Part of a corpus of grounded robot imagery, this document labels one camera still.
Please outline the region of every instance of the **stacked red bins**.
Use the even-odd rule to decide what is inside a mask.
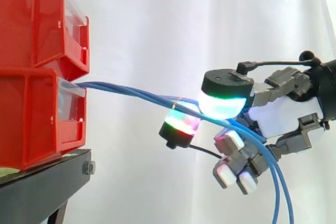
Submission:
[[[19,170],[83,146],[88,19],[72,0],[0,0],[0,167]]]

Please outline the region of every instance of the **cable bundle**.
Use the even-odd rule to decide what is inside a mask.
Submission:
[[[292,203],[291,203],[291,199],[290,199],[290,195],[289,195],[289,191],[286,185],[285,178],[281,172],[281,169],[276,159],[274,158],[272,153],[263,145],[266,142],[266,140],[262,136],[256,134],[255,132],[251,131],[249,128],[239,124],[238,122],[232,119],[228,120],[229,123],[219,121],[219,120],[214,120],[204,114],[198,113],[194,110],[191,110],[175,102],[178,99],[179,101],[185,101],[185,102],[197,104],[197,101],[194,101],[192,99],[156,95],[156,94],[144,91],[144,90],[130,88],[126,86],[120,86],[120,85],[106,83],[106,82],[83,82],[83,83],[79,83],[78,86],[82,88],[92,88],[92,89],[98,89],[98,90],[117,93],[117,94],[138,97],[143,100],[152,102],[154,104],[163,106],[165,108],[168,108],[168,109],[174,108],[176,111],[179,111],[179,112],[194,116],[196,118],[200,118],[201,120],[211,122],[218,126],[225,127],[230,130],[236,131],[241,136],[248,139],[248,141],[250,141],[253,145],[255,145],[260,150],[260,152],[262,153],[263,157],[265,158],[270,168],[271,175],[274,181],[275,192],[276,192],[276,202],[275,202],[275,209],[274,209],[274,216],[273,216],[272,223],[273,224],[277,223],[278,215],[279,215],[279,208],[280,208],[280,189],[279,189],[277,175],[280,179],[282,188],[284,190],[283,192],[285,194],[285,198],[286,198],[286,202],[288,206],[288,212],[289,212],[289,222],[290,224],[294,223],[293,208],[292,208]]]

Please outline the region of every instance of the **white fingertip pad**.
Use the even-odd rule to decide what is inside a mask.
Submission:
[[[226,135],[229,136],[229,137],[231,137],[233,143],[236,145],[236,147],[238,148],[238,150],[244,148],[244,146],[245,146],[244,141],[238,135],[237,132],[235,132],[235,131],[228,131],[226,133]]]
[[[239,174],[239,180],[247,194],[251,194],[257,190],[258,184],[249,172]]]
[[[226,186],[233,185],[237,181],[236,175],[234,175],[227,165],[221,165],[217,168],[217,174]]]

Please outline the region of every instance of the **robotic hand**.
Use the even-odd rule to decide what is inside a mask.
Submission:
[[[311,148],[321,131],[330,128],[328,122],[336,118],[336,60],[322,64],[308,51],[299,59],[310,69],[300,72],[287,67],[274,72],[264,83],[254,83],[246,76],[256,68],[254,62],[240,63],[230,73],[237,82],[253,83],[236,121],[266,139],[279,137],[275,144],[267,145],[277,161],[283,155]],[[268,169],[258,149],[225,129],[214,139],[217,149],[225,154],[213,169],[219,184],[226,188],[236,182],[243,194],[254,192],[257,178]]]
[[[301,72],[287,67],[274,72],[264,83],[255,83],[247,76],[249,71],[266,65],[310,68]],[[336,119],[335,99],[336,60],[321,63],[312,52],[305,51],[297,62],[241,62],[236,70],[207,72],[198,107],[215,119],[233,118],[265,139],[278,137],[275,144],[266,146],[279,161],[283,155],[311,148],[315,136],[330,128],[328,122]],[[170,148],[188,147],[193,137],[172,131],[168,124],[163,125],[160,135]],[[224,154],[213,169],[221,187],[237,183],[243,194],[254,192],[257,178],[269,168],[258,148],[228,129],[220,131],[214,140]]]

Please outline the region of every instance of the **white sheet backdrop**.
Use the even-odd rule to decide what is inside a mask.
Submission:
[[[296,60],[312,50],[336,52],[325,0],[77,0],[91,19],[91,74],[159,94],[197,98],[206,70],[243,60]],[[262,80],[275,68],[262,68]],[[89,91],[87,146],[97,171],[69,202],[65,224],[271,223],[274,187],[265,173],[243,196],[212,177],[216,159],[171,151],[158,130],[167,110]],[[211,148],[219,129],[200,128],[195,143]],[[280,165],[296,223],[336,223],[332,134]],[[283,198],[279,223],[288,223]]]

